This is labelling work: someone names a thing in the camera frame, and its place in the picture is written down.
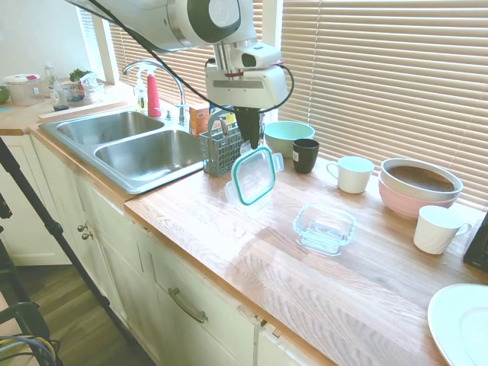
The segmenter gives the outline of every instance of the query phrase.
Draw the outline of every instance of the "window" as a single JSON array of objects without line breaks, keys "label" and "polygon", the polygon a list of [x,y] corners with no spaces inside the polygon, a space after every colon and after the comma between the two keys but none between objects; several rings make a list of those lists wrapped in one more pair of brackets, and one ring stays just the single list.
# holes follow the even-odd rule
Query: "window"
[{"label": "window", "polygon": [[76,7],[78,20],[82,28],[83,40],[85,41],[86,53],[90,62],[90,69],[100,80],[105,80],[104,67],[101,63],[100,50],[98,48],[97,35],[93,26],[92,15],[81,8]]},{"label": "window", "polygon": [[[256,32],[258,33],[258,38],[261,37],[262,33],[262,2],[263,0],[254,0],[254,25]],[[136,71],[132,71],[129,75],[123,75],[121,70],[128,63],[138,59],[152,59],[152,57],[137,44],[131,36],[117,25],[110,24],[110,30],[117,67],[120,72],[120,80],[130,85],[135,85],[137,80]],[[191,86],[196,88],[199,92],[207,94],[205,88],[204,64],[205,61],[211,57],[214,57],[214,49],[212,47],[206,47],[181,50],[169,55],[163,55],[161,56],[161,59],[168,63],[168,65],[184,80],[188,81]],[[172,103],[179,103],[180,98],[178,89],[176,88],[172,77],[161,70],[157,70],[156,78],[160,98]],[[198,96],[186,88],[185,93],[187,103],[199,104],[202,102]]]},{"label": "window", "polygon": [[405,156],[450,169],[488,201],[488,2],[284,0],[297,87],[281,119],[316,128],[321,154]]}]

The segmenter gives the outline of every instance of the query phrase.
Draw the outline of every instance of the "tripod leg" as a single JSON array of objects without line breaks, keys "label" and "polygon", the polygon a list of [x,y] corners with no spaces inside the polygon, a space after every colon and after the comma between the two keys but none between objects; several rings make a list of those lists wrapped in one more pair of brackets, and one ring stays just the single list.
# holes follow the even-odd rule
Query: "tripod leg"
[{"label": "tripod leg", "polygon": [[5,142],[0,137],[0,163],[7,173],[11,175],[17,186],[21,189],[24,196],[29,201],[32,208],[36,211],[39,218],[43,221],[44,226],[47,231],[54,236],[54,239],[59,243],[61,249],[65,252],[66,256],[69,258],[73,266],[78,271],[79,275],[83,278],[90,291],[95,295],[100,306],[105,310],[107,315],[112,319],[115,326],[120,330],[124,338],[128,342],[133,342],[134,339],[132,335],[128,332],[126,327],[120,321],[118,316],[110,308],[110,301],[100,292],[97,285],[94,283],[88,272],[83,267],[82,263],[79,261],[76,254],[73,252],[68,242],[63,236],[63,228],[59,223],[53,220],[50,213],[47,211],[42,201],[37,196],[36,191],[32,188],[29,181],[25,178],[25,175],[21,171],[21,167],[15,160],[15,157],[11,154]]},{"label": "tripod leg", "polygon": [[15,267],[14,262],[11,260],[10,255],[8,255],[3,242],[0,240],[0,273],[8,276],[10,284],[12,285],[15,295],[19,303],[30,303],[31,299],[22,285],[21,278],[18,274],[17,267]]}]

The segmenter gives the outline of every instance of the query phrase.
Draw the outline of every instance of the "soap dispenser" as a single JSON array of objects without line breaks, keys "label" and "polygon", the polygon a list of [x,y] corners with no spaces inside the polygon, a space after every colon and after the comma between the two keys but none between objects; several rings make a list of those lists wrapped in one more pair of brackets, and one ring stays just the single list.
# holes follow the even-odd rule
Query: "soap dispenser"
[{"label": "soap dispenser", "polygon": [[159,96],[156,87],[156,77],[154,76],[155,67],[147,66],[147,115],[150,117],[161,116],[159,109]]},{"label": "soap dispenser", "polygon": [[147,88],[141,79],[141,74],[145,69],[141,66],[137,72],[137,82],[134,87],[134,95],[137,100],[137,110],[139,112],[147,112]]}]

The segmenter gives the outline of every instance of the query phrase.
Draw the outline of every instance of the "stainless steel sink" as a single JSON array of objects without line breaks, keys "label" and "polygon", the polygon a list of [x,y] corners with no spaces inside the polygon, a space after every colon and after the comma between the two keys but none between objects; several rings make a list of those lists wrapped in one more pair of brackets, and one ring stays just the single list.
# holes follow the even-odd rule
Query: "stainless steel sink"
[{"label": "stainless steel sink", "polygon": [[202,160],[198,139],[178,130],[113,143],[98,149],[95,156],[134,181],[158,179]]},{"label": "stainless steel sink", "polygon": [[164,126],[144,114],[128,111],[100,117],[83,117],[60,124],[60,133],[82,145],[98,145],[154,131]]},{"label": "stainless steel sink", "polygon": [[131,194],[149,191],[203,167],[200,140],[135,111],[41,124],[77,156]]}]

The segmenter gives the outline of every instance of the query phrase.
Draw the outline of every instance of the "mint green bowl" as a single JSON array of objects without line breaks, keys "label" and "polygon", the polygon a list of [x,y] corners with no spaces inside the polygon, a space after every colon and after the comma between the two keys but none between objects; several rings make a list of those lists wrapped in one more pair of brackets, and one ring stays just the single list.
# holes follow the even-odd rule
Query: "mint green bowl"
[{"label": "mint green bowl", "polygon": [[273,153],[281,153],[283,157],[293,155],[293,142],[298,139],[312,139],[315,130],[309,124],[282,120],[265,126],[265,142]]}]

